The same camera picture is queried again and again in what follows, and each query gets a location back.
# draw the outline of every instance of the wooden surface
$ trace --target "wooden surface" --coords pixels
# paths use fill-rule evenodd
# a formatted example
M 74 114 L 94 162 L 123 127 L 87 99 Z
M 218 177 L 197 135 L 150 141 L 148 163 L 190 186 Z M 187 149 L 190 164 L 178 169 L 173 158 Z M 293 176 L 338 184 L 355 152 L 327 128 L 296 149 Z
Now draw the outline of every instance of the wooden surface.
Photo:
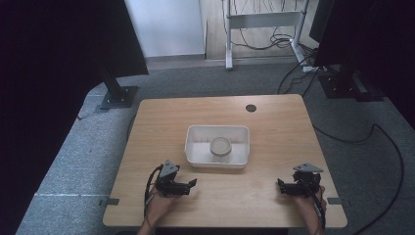
M 246 105 L 256 105 L 249 113 Z M 244 169 L 196 168 L 184 153 L 188 127 L 244 125 L 251 133 L 251 154 Z M 138 226 L 150 173 L 166 159 L 180 165 L 176 182 L 198 178 L 160 226 L 297 227 L 294 204 L 281 195 L 277 178 L 293 183 L 293 166 L 311 163 L 324 169 L 324 198 L 337 198 L 329 169 L 299 95 L 205 97 L 145 100 L 140 104 L 125 149 L 104 223 Z M 342 206 L 328 205 L 327 227 L 346 226 Z

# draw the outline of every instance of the black panel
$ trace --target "black panel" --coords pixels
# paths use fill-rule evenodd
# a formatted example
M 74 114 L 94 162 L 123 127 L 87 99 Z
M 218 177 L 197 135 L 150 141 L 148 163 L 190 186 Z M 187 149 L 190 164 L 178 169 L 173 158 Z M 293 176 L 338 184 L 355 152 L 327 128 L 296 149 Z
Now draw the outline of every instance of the black panel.
M 122 0 L 0 1 L 0 231 L 14 234 L 87 92 L 110 75 L 145 74 Z

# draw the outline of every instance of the wall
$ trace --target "wall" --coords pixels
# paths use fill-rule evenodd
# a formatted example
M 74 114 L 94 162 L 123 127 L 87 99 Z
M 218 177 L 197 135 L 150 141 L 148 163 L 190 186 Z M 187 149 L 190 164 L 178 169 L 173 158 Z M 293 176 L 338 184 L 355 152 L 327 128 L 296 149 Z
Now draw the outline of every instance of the wall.
M 125 0 L 144 56 L 197 55 L 205 52 L 197 0 Z

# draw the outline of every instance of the black cable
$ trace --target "black cable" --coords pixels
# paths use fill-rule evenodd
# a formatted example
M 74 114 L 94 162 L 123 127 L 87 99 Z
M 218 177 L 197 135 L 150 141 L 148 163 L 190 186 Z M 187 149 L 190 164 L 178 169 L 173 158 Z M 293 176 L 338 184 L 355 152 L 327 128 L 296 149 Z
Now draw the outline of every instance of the black cable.
M 334 140 L 337 140 L 337 141 L 340 141 L 340 142 L 345 142 L 345 143 L 348 143 L 348 144 L 357 144 L 357 143 L 361 143 L 361 142 L 366 141 L 367 139 L 369 139 L 372 136 L 375 127 L 378 127 L 378 129 L 380 129 L 385 134 L 385 136 L 391 141 L 391 143 L 393 144 L 394 149 L 396 150 L 396 152 L 398 154 L 398 157 L 399 157 L 399 167 L 400 167 L 400 176 L 399 176 L 399 184 L 397 186 L 396 191 L 394 192 L 393 198 L 390 201 L 390 203 L 388 204 L 388 206 L 378 216 L 376 216 L 371 222 L 367 223 L 362 228 L 360 228 L 359 230 L 357 230 L 356 232 L 353 233 L 353 235 L 360 234 L 361 232 L 363 232 L 364 230 L 366 230 L 367 228 L 369 228 L 370 226 L 372 226 L 373 224 L 375 224 L 377 221 L 379 221 L 391 209 L 391 207 L 393 206 L 394 202 L 396 201 L 397 196 L 399 195 L 400 190 L 402 188 L 403 178 L 404 178 L 404 174 L 405 174 L 405 165 L 404 165 L 404 162 L 403 162 L 402 154 L 400 153 L 400 150 L 397 147 L 396 143 L 393 141 L 393 139 L 378 124 L 373 124 L 372 125 L 372 129 L 370 130 L 370 133 L 365 138 L 363 138 L 361 140 L 345 140 L 345 139 L 337 138 L 337 137 L 335 137 L 333 135 L 330 135 L 330 134 L 327 134 L 327 133 L 323 132 L 322 130 L 320 130 L 319 128 L 317 128 L 315 125 L 313 125 L 313 127 L 314 127 L 314 129 L 316 129 L 320 133 L 322 133 L 322 134 L 324 134 L 324 135 L 326 135 L 326 136 L 328 136 L 328 137 L 330 137 L 330 138 L 332 138 Z
M 144 193 L 144 216 L 147 214 L 147 200 L 150 199 L 150 185 L 152 184 L 153 177 L 158 170 L 162 169 L 162 164 L 159 165 L 149 176 L 149 180 L 147 181 L 146 191 Z
M 281 86 L 283 85 L 285 79 L 287 79 L 287 77 L 299 66 L 301 65 L 302 62 L 304 62 L 305 60 L 307 60 L 308 58 L 310 58 L 311 56 L 307 56 L 305 57 L 302 61 L 300 61 L 292 70 L 290 70 L 289 72 L 287 72 L 287 74 L 283 77 L 283 79 L 280 82 L 280 85 L 278 86 L 277 89 L 277 95 L 280 94 L 280 90 L 281 90 Z
M 320 71 L 320 68 L 318 68 L 317 71 L 314 73 L 314 76 L 311 78 L 310 82 L 308 83 L 307 88 L 305 88 L 305 91 L 304 91 L 304 93 L 302 93 L 301 97 L 305 96 L 305 94 L 307 93 L 308 89 L 311 87 L 311 84 L 314 81 L 314 78 L 316 77 L 316 75 L 318 74 L 319 71 Z
M 398 156 L 399 156 L 399 163 L 400 163 L 400 178 L 399 178 L 399 185 L 397 186 L 397 189 L 393 195 L 393 198 L 391 200 L 391 202 L 388 204 L 388 206 L 385 208 L 384 211 L 382 211 L 377 217 L 375 217 L 370 223 L 366 224 L 365 226 L 363 226 L 362 228 L 360 228 L 359 230 L 357 230 L 356 232 L 353 233 L 354 234 L 360 234 L 361 232 L 363 232 L 364 230 L 366 230 L 367 228 L 369 228 L 370 226 L 372 226 L 374 223 L 376 223 L 379 219 L 381 219 L 393 206 L 394 202 L 397 199 L 397 196 L 400 193 L 400 189 L 402 188 L 402 184 L 403 184 L 403 177 L 404 177 L 404 173 L 405 173 L 405 165 L 403 163 L 403 157 L 402 154 L 399 151 L 399 148 L 397 147 L 396 143 L 394 143 L 394 141 L 391 139 L 391 137 L 387 134 L 387 132 L 379 125 L 377 124 L 373 124 L 376 127 L 378 127 L 386 136 L 387 138 L 392 142 L 393 147 L 396 149 Z
M 282 94 L 287 94 L 291 90 L 291 88 L 293 88 L 294 85 L 302 84 L 302 80 L 305 79 L 306 77 L 308 77 L 310 74 L 311 74 L 311 71 L 308 71 L 304 75 L 302 75 L 301 77 L 296 77 L 296 78 L 291 79 L 289 88 L 286 91 L 284 91 Z
M 225 33 L 228 34 L 228 31 L 226 30 L 226 25 L 225 25 L 225 10 L 224 10 L 224 7 L 223 7 L 223 0 L 222 0 L 221 5 L 222 5 L 223 28 L 225 30 Z M 233 5 L 234 5 L 235 14 L 238 15 L 238 10 L 236 8 L 235 0 L 233 1 Z M 291 39 L 293 39 L 293 36 L 289 35 L 289 34 L 284 34 L 284 33 L 275 33 L 277 29 L 278 29 L 278 27 L 276 27 L 274 29 L 274 32 L 272 33 L 272 35 L 270 37 L 271 44 L 269 46 L 265 46 L 265 47 L 253 47 L 253 46 L 251 46 L 247 42 L 247 40 L 245 39 L 245 36 L 244 36 L 241 28 L 239 30 L 241 32 L 241 36 L 242 36 L 242 39 L 244 40 L 245 44 L 235 43 L 233 41 L 231 41 L 231 43 L 235 46 L 244 46 L 244 47 L 248 47 L 248 48 L 253 49 L 253 50 L 267 50 L 267 49 L 269 49 L 271 47 L 274 47 L 274 46 L 277 46 L 278 48 L 289 47 L 290 44 L 291 44 Z

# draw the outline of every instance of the white plastic container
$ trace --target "white plastic container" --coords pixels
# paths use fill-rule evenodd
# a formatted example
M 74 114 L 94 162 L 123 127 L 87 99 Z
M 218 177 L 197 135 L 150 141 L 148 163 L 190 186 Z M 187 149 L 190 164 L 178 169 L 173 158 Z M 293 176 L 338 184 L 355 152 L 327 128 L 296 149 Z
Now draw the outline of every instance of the white plastic container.
M 222 142 L 222 150 L 215 154 L 211 147 L 216 139 Z M 231 144 L 229 152 L 223 139 Z M 185 153 L 194 167 L 243 168 L 250 156 L 250 131 L 242 125 L 192 125 L 187 131 Z

